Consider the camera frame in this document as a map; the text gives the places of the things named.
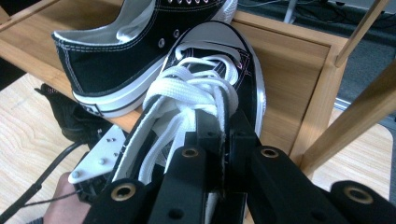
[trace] shoe tongue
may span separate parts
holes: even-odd
[[[233,57],[230,54],[224,53],[222,51],[218,50],[208,50],[208,49],[186,49],[185,51],[186,57],[194,57],[194,58],[204,58],[207,56],[213,56],[213,55],[226,55],[229,57],[231,60],[233,60]],[[191,64],[189,67],[189,70],[192,73],[196,72],[202,72],[206,70],[214,70],[216,71],[221,77],[225,76],[225,71],[226,71],[226,65],[222,61],[211,61],[214,63],[217,63],[215,67],[210,66],[210,65],[205,65],[205,64]]]

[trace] wooden frame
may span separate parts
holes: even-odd
[[[0,33],[0,56],[72,97],[50,33],[112,22],[121,2],[52,3]],[[251,42],[262,62],[268,99],[262,142],[290,153],[305,121],[319,118],[313,135],[316,139],[330,119],[344,73],[344,66],[336,68],[333,62],[347,40],[243,12],[236,13],[233,26]],[[138,109],[111,121],[130,131],[139,116]]]
[[[16,13],[15,15],[12,15],[12,16],[7,15],[7,19],[3,22],[1,22],[2,21],[1,20],[2,8],[0,8],[0,32],[7,29],[9,26],[12,26],[12,25],[18,23],[19,21],[22,21],[22,20],[28,18],[29,16],[36,14],[41,9],[43,9],[45,7],[49,7],[50,5],[52,5],[53,3],[57,2],[57,1],[59,1],[59,0],[41,0],[41,1],[37,2],[36,4]]]
[[[9,20],[8,14],[0,6],[0,25]]]
[[[335,66],[344,64],[389,0],[375,0],[339,53]],[[367,87],[351,106],[306,150],[300,168],[311,175],[321,164],[396,110],[396,60]]]

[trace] black canvas upper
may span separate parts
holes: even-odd
[[[180,34],[209,21],[225,0],[182,1],[157,0],[146,28],[132,41],[113,46],[88,46],[66,42],[52,35],[64,71],[74,93],[103,96],[118,91],[142,75],[160,60]]]

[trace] metal screw hole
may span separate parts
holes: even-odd
[[[318,210],[318,209],[313,209],[311,211],[311,216],[312,216],[312,218],[314,218],[315,220],[320,221],[320,222],[324,222],[327,220],[326,214],[323,211]]]
[[[353,186],[345,187],[344,193],[350,200],[357,203],[370,204],[374,201],[373,197],[365,190]]]
[[[277,151],[273,149],[266,148],[266,149],[262,149],[262,155],[266,158],[276,158],[279,156],[279,153],[277,153]]]
[[[188,149],[184,149],[181,152],[181,155],[183,155],[184,157],[187,157],[187,158],[196,157],[196,156],[198,156],[198,151],[194,148],[188,148]]]
[[[133,184],[121,184],[111,191],[111,198],[114,201],[122,202],[130,199],[136,193],[136,187]]]
[[[172,219],[182,219],[184,212],[181,209],[174,208],[169,211],[168,216]]]

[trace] wooden shelf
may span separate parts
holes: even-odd
[[[72,97],[50,34],[108,24],[117,17],[121,2],[49,1],[23,20],[5,24],[0,56]],[[330,119],[344,73],[344,66],[337,68],[334,61],[347,40],[239,11],[233,26],[246,36],[262,64],[268,100],[262,142],[288,153],[309,146]],[[140,112],[111,121],[130,131]]]

